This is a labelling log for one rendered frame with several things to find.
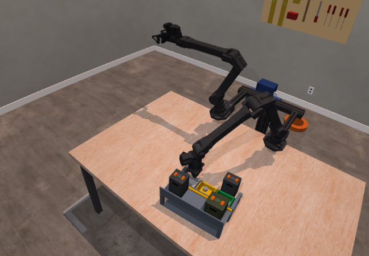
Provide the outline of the green open bin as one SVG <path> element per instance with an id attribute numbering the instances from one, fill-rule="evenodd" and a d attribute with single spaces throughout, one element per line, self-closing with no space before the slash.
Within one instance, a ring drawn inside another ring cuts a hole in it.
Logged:
<path id="1" fill-rule="evenodd" d="M 235 200 L 235 197 L 232 197 L 231 195 L 229 195 L 229 194 L 227 194 L 227 193 L 225 193 L 225 192 L 223 192 L 221 190 L 217 191 L 217 193 L 220 194 L 220 195 L 222 195 L 222 196 L 227 197 L 229 199 L 229 203 L 230 203 L 229 206 L 231 207 L 231 205 L 233 204 L 233 202 Z"/>

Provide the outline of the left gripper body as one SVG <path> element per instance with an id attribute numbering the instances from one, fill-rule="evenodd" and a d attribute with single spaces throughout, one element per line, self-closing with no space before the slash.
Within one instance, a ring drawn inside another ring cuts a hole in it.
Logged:
<path id="1" fill-rule="evenodd" d="M 199 164 L 193 163 L 194 164 L 194 170 L 188 168 L 187 171 L 193 173 L 194 176 L 198 176 L 198 174 L 202 171 L 202 168 L 204 166 L 204 163 L 203 162 L 201 162 L 201 163 L 199 163 Z"/>

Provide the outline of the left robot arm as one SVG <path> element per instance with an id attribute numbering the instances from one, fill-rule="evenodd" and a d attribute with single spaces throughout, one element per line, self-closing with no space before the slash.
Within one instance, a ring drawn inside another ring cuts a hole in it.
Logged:
<path id="1" fill-rule="evenodd" d="M 233 131 L 236 127 L 238 127 L 241 123 L 246 121 L 249 118 L 256 119 L 260 115 L 266 111 L 268 118 L 270 119 L 271 125 L 269 124 L 269 128 L 271 129 L 267 137 L 266 141 L 273 144 L 274 146 L 281 148 L 286 139 L 284 136 L 287 135 L 287 129 L 282 125 L 279 115 L 275 106 L 276 100 L 270 95 L 268 91 L 260 93 L 255 96 L 249 96 L 242 102 L 242 108 L 235 113 L 232 117 L 230 117 L 227 121 L 225 121 L 222 125 L 217 127 L 214 131 L 212 131 L 209 135 L 201 138 L 196 141 L 192 145 L 192 151 L 188 153 L 182 152 L 179 156 L 179 160 L 181 166 L 188 165 L 188 168 L 194 170 L 194 164 L 199 164 L 202 162 L 202 159 L 205 157 L 205 154 L 209 152 L 209 150 L 224 136 Z M 252 110 L 249 111 L 248 107 Z M 272 134 L 271 134 L 272 133 Z M 271 134 L 271 136 L 270 136 Z M 201 159 L 201 160 L 200 160 Z M 193 162 L 193 163 L 192 163 Z M 190 164 L 190 165 L 189 165 Z"/>

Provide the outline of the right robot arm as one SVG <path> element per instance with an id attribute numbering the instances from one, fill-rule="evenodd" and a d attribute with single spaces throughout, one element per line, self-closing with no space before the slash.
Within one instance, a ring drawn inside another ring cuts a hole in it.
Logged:
<path id="1" fill-rule="evenodd" d="M 211 109 L 211 113 L 224 117 L 229 112 L 229 109 L 225 108 L 224 105 L 223 98 L 225 96 L 225 92 L 237 78 L 239 73 L 241 73 L 242 69 L 247 66 L 247 63 L 242 57 L 240 51 L 234 48 L 228 49 L 214 46 L 212 44 L 195 40 L 193 38 L 190 38 L 189 36 L 182 36 L 180 26 L 173 25 L 170 22 L 165 23 L 163 25 L 163 28 L 166 30 L 166 32 L 163 34 L 164 39 L 169 40 L 169 37 L 171 35 L 170 42 L 176 43 L 177 46 L 198 50 L 213 56 L 220 57 L 222 58 L 222 61 L 230 63 L 233 66 L 232 70 L 226 76 L 220 87 L 209 97 L 210 103 L 212 105 L 215 105 Z"/>

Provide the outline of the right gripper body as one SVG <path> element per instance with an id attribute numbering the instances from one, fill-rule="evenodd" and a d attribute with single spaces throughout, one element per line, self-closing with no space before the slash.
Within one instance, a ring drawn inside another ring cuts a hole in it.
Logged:
<path id="1" fill-rule="evenodd" d="M 165 42 L 170 42 L 170 38 L 169 38 L 169 40 L 167 40 L 167 39 L 164 39 L 163 38 L 163 34 L 164 34 L 165 32 L 162 32 L 162 33 L 160 33 L 159 35 L 157 35 L 157 40 L 158 40 L 158 42 L 160 41 L 160 38 L 161 38 L 161 43 L 165 43 Z"/>

